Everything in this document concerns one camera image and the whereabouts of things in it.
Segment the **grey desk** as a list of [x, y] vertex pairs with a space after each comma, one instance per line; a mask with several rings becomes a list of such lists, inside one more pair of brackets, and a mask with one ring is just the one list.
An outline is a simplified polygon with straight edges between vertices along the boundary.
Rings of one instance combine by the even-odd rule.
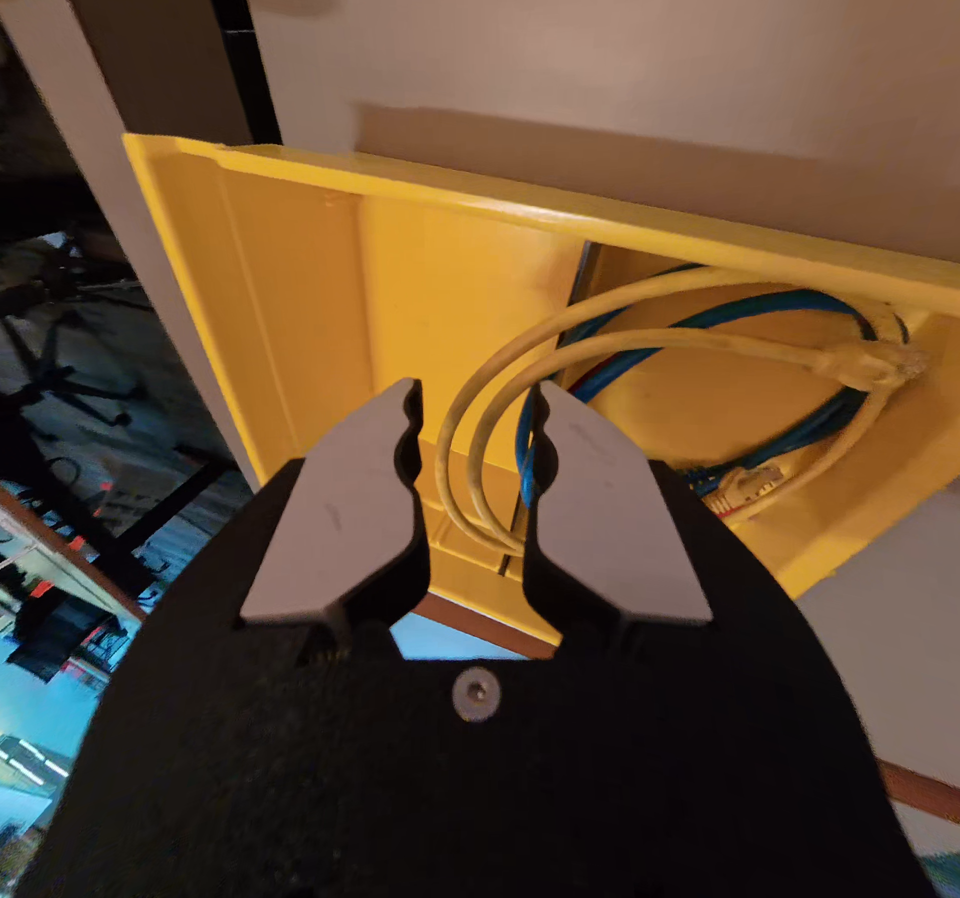
[[958, 262], [958, 0], [248, 0], [284, 142]]

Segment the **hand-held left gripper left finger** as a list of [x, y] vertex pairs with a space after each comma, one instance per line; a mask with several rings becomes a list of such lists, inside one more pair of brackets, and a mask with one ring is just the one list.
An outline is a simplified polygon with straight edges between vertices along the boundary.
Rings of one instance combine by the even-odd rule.
[[403, 378], [318, 440], [241, 606], [245, 625], [390, 628], [422, 601], [423, 422], [422, 382]]

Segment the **yellow plastic bin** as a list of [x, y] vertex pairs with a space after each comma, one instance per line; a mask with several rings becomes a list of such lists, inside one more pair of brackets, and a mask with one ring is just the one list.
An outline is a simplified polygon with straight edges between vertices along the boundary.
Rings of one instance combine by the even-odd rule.
[[918, 255], [373, 155], [126, 134], [126, 154], [259, 484], [401, 378], [422, 381], [433, 577], [418, 612], [530, 657], [559, 636], [521, 563], [463, 534], [432, 462], [463, 384], [585, 292], [692, 263], [608, 330], [666, 327], [740, 297], [809, 288], [897, 313], [923, 373], [852, 433], [780, 461], [787, 494], [734, 531], [797, 599], [958, 479], [958, 265]]

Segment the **black chair base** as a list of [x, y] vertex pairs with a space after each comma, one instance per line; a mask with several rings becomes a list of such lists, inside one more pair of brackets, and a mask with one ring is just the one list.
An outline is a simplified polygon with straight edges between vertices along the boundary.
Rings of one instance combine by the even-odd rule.
[[[23, 417], [27, 408], [50, 397], [106, 427], [127, 428], [134, 419], [126, 406], [150, 399], [146, 383], [116, 358], [101, 333], [74, 309], [59, 313], [52, 320], [44, 333], [39, 353], [31, 350], [10, 316], [2, 317], [2, 330], [26, 376], [26, 382], [20, 388], [2, 392], [3, 415]], [[66, 330], [84, 335], [111, 357], [120, 374], [120, 388], [104, 388], [81, 381], [77, 378], [78, 368], [61, 361], [60, 340]]]

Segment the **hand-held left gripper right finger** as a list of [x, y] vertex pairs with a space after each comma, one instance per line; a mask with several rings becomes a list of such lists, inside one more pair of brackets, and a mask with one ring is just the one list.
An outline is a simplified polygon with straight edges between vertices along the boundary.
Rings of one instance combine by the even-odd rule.
[[713, 610], [650, 461], [551, 381], [534, 394], [534, 498], [522, 590], [562, 637], [702, 628]]

